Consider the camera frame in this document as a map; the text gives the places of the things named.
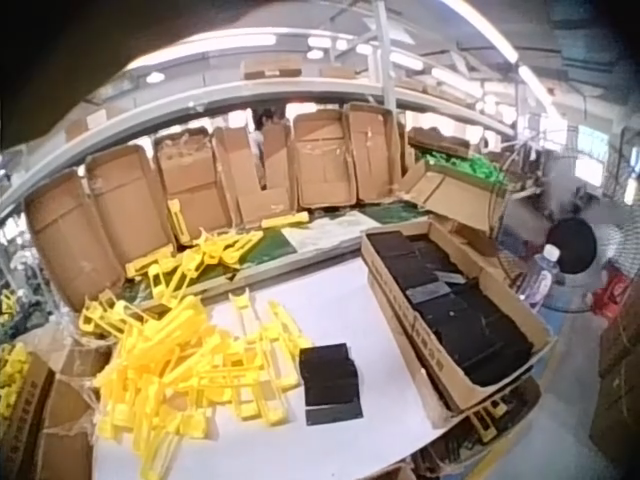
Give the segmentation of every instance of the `electric fan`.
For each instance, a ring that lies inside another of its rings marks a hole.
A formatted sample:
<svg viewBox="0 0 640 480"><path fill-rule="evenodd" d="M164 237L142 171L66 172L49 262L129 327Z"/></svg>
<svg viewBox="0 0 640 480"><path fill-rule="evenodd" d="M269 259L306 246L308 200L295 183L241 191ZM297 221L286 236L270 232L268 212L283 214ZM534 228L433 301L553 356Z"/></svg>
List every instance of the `electric fan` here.
<svg viewBox="0 0 640 480"><path fill-rule="evenodd" d="M576 139L576 133L567 136ZM499 247L498 261L517 287L531 257L545 243L555 245L560 274L544 307L589 311L593 292L606 285L608 274L630 279L640 268L640 205L623 201L633 168L611 145L608 152L605 144L596 153L598 149L579 150L578 142L570 142L573 146L552 151L532 148L532 140L512 145L501 166L513 171L517 162L515 170L525 177L522 189L506 197L492 192L489 224ZM615 168L607 168L607 161L617 162ZM598 180L602 188L594 185Z"/></svg>

